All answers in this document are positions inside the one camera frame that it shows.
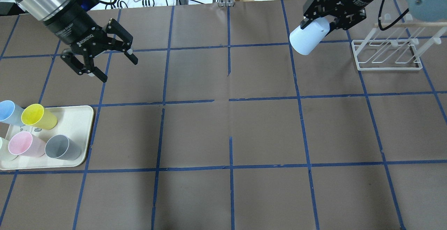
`white wire rack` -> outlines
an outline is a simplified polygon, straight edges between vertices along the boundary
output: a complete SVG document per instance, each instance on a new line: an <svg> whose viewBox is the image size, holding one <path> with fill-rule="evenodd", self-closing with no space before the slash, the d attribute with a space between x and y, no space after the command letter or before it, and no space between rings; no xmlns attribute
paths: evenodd
<svg viewBox="0 0 447 230"><path fill-rule="evenodd" d="M378 24L364 40L353 40L352 51L359 71L404 70L414 71L422 69L420 56L433 44L441 44L441 36L447 32L447 22L412 23L411 16L406 23L396 23L393 30L385 39L378 39L381 33ZM415 28L408 37L408 28ZM426 28L439 28L431 37L420 39Z"/></svg>

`white tray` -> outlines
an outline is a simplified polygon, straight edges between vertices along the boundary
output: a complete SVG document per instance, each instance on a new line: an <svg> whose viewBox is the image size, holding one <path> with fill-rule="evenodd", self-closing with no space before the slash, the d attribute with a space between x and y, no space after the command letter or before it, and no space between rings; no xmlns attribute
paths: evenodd
<svg viewBox="0 0 447 230"><path fill-rule="evenodd" d="M6 138L8 141L20 131L28 131L47 142L56 135L66 135L81 147L81 154L75 160L60 160L47 155L41 157L18 156L12 161L0 160L1 170L17 170L26 168L74 167L80 165L87 153L94 110L90 106L70 106L47 108L57 117L57 125L51 130L42 130L31 126L10 125Z"/></svg>

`cup rim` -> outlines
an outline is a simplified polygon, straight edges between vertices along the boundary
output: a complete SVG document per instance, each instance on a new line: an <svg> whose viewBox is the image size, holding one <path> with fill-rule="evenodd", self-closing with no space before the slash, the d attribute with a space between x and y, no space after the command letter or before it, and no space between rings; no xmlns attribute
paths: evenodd
<svg viewBox="0 0 447 230"><path fill-rule="evenodd" d="M63 136L63 137L67 140L67 148L65 149L64 153L62 153L60 156L58 156L58 157L50 157L50 156L46 153L46 146L47 146L48 143L51 141L51 139L55 138L56 136L59 136L59 137L60 137L60 136ZM70 139L68 138L68 136L66 136L66 135L55 135L55 136L52 136L50 139L48 139L48 141L46 142L46 144L45 144L45 154L46 154L49 158L58 159L58 158L61 158L63 155L65 155L65 153L67 153L69 147L70 147Z"/></svg>
<svg viewBox="0 0 447 230"><path fill-rule="evenodd" d="M24 150L23 152L21 152L21 153L19 153L19 154L12 153L11 150L9 149L9 144L10 144L11 141L14 139L14 137L16 137L16 136L19 135L19 134L23 134L23 133L25 133L25 134L31 136L31 143L29 144L29 146L27 147L27 149ZM27 152L27 150L29 150L29 148L31 147L33 141L34 141L34 138L32 137L32 134L31 134L31 133L29 133L28 131L21 131L21 132L15 134L15 135L11 138L11 140L9 140L9 143L8 143L8 151L9 151L9 153L11 153L11 154L13 154L13 155L16 155L16 156L21 155L21 154L24 154L25 152Z"/></svg>
<svg viewBox="0 0 447 230"><path fill-rule="evenodd" d="M2 119L2 120L0 120L0 122L1 121L5 121L5 120L8 120L13 114L14 114L14 111L16 110L16 104L13 102L13 101L11 101L11 100L4 100L4 101L0 101L0 104L1 103L9 103L9 104L12 104L12 106L13 106L13 111L8 115L8 117L6 117L5 119Z"/></svg>
<svg viewBox="0 0 447 230"><path fill-rule="evenodd" d="M40 109L42 109L42 116L40 116L39 120L37 120L35 123L27 124L27 123L25 123L24 120L23 120L23 115L26 113L26 111L27 111L27 109L28 109L29 107L33 107L33 106L38 106L38 107L40 107ZM37 124L38 122L40 122L40 120L42 120L44 112L45 112L45 107L42 106L41 104L35 103L35 104L31 104L31 105L29 105L26 109L24 109L24 111L23 111L23 113L22 113L22 115L21 115L20 118L21 118L22 123L23 123L24 125L33 126L33 125Z"/></svg>

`yellow cup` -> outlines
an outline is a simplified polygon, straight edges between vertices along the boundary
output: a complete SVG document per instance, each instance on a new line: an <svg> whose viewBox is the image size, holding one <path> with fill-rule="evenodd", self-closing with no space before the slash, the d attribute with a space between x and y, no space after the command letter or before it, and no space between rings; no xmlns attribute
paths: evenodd
<svg viewBox="0 0 447 230"><path fill-rule="evenodd" d="M57 124L57 118L40 104L28 106L22 113L22 122L25 125L51 130Z"/></svg>

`gray cup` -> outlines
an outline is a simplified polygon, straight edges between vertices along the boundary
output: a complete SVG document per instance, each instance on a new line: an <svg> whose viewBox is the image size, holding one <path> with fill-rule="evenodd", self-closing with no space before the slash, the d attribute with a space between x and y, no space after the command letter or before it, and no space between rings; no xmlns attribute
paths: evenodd
<svg viewBox="0 0 447 230"><path fill-rule="evenodd" d="M55 159L75 160L80 156L81 148L68 137L56 135L46 143L45 154Z"/></svg>

